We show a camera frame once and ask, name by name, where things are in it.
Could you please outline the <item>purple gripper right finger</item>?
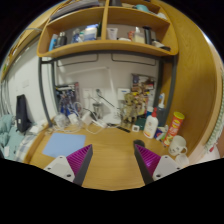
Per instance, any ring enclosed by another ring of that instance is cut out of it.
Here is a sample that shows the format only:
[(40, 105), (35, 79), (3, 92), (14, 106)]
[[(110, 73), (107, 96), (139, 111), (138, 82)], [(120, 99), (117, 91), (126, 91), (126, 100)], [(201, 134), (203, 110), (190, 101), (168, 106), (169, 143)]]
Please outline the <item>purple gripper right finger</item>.
[(134, 155), (146, 185), (180, 170), (168, 155), (159, 156), (145, 147), (142, 140), (133, 142)]

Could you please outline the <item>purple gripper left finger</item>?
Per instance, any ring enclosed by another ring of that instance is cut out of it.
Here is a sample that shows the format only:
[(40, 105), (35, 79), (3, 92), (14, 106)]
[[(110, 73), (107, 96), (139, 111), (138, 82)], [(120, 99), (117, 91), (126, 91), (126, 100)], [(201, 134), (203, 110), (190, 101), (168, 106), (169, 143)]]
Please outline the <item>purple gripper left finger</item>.
[(85, 179), (91, 158), (92, 145), (85, 146), (72, 154), (58, 156), (44, 170), (81, 186)]

